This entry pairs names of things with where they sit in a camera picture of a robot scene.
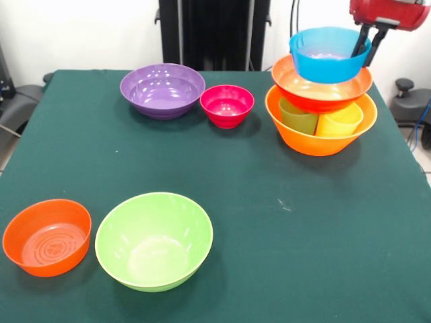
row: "blue bowl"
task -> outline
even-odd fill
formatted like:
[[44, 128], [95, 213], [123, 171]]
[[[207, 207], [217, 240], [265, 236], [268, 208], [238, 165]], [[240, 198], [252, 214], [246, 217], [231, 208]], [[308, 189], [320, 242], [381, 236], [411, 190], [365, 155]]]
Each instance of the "blue bowl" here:
[[341, 83], [354, 78], [362, 68], [371, 49], [366, 40], [365, 50], [351, 57], [359, 32], [322, 27], [307, 29], [290, 39], [295, 70], [315, 83]]

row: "magenta bowl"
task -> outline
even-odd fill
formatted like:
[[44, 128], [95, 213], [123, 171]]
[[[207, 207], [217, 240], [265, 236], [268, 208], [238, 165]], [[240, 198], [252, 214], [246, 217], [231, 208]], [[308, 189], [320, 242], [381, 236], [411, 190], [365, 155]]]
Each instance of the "magenta bowl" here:
[[217, 85], [203, 92], [201, 105], [212, 123], [231, 129], [244, 121], [255, 105], [255, 98], [243, 87]]
[[190, 67], [170, 63], [136, 69], [120, 84], [121, 94], [136, 110], [159, 120], [183, 115], [204, 90], [202, 75]]

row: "light green bowl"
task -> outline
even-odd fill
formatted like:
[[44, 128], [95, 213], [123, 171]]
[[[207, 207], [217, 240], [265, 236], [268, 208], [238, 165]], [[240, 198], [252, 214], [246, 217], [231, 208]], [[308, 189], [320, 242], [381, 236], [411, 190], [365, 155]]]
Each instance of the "light green bowl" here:
[[120, 283], [167, 291], [195, 273], [213, 242], [207, 213], [187, 197], [165, 192], [135, 196], [115, 207], [96, 234], [96, 256]]

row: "plastic bowl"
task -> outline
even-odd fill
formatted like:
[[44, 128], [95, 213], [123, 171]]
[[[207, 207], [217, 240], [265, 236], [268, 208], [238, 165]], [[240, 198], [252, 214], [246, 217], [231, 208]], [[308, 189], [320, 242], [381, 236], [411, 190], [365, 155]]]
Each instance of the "plastic bowl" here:
[[191, 109], [205, 90], [205, 81], [190, 67], [157, 64], [127, 74], [121, 81], [120, 90], [140, 113], [168, 120]]
[[340, 152], [346, 148], [352, 141], [368, 131], [377, 119], [377, 108], [371, 97], [364, 94], [356, 100], [356, 104], [364, 113], [364, 120], [356, 128], [355, 133], [346, 137], [325, 138], [307, 135], [291, 129], [281, 121], [281, 111], [278, 106], [283, 92], [276, 86], [273, 86], [267, 93], [265, 103], [267, 111], [271, 115], [278, 132], [284, 142], [297, 152], [311, 156], [328, 156]]
[[48, 200], [21, 211], [6, 227], [6, 256], [38, 277], [57, 276], [79, 264], [90, 244], [92, 220], [70, 200]]
[[271, 74], [290, 103], [311, 113], [329, 113], [345, 108], [372, 85], [371, 73], [367, 69], [361, 69], [353, 79], [339, 84], [307, 81], [295, 71], [291, 55], [280, 59], [272, 68]]
[[201, 96], [201, 105], [208, 118], [219, 128], [238, 126], [255, 105], [252, 93], [236, 85], [217, 85]]
[[371, 49], [369, 39], [365, 49], [352, 57], [359, 32], [322, 27], [303, 30], [290, 39], [290, 50], [298, 74], [316, 83], [341, 83], [355, 77]]
[[213, 241], [207, 213], [187, 197], [155, 192], [115, 207], [96, 234], [96, 256], [118, 282], [138, 291], [166, 291], [201, 266]]

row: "orange plate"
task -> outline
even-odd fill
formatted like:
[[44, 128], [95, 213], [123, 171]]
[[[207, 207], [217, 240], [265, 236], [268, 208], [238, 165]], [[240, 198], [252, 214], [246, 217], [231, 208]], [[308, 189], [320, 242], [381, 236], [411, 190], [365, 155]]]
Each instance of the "orange plate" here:
[[31, 275], [57, 276], [87, 254], [91, 228], [90, 214], [79, 203], [43, 201], [12, 219], [3, 234], [3, 250]]
[[345, 108], [372, 85], [371, 73], [366, 68], [343, 83], [320, 84], [307, 81], [295, 71], [291, 55], [280, 59], [273, 66], [271, 74], [290, 103], [311, 113], [329, 113]]
[[277, 86], [273, 86], [268, 91], [265, 100], [267, 111], [271, 115], [284, 142], [292, 149], [305, 155], [328, 156], [338, 153], [370, 129], [377, 119], [376, 105], [368, 94], [364, 94], [355, 101], [364, 113], [364, 120], [358, 125], [353, 135], [340, 138], [324, 138], [299, 133], [287, 127], [281, 121], [281, 111], [278, 102], [283, 95], [284, 93]]

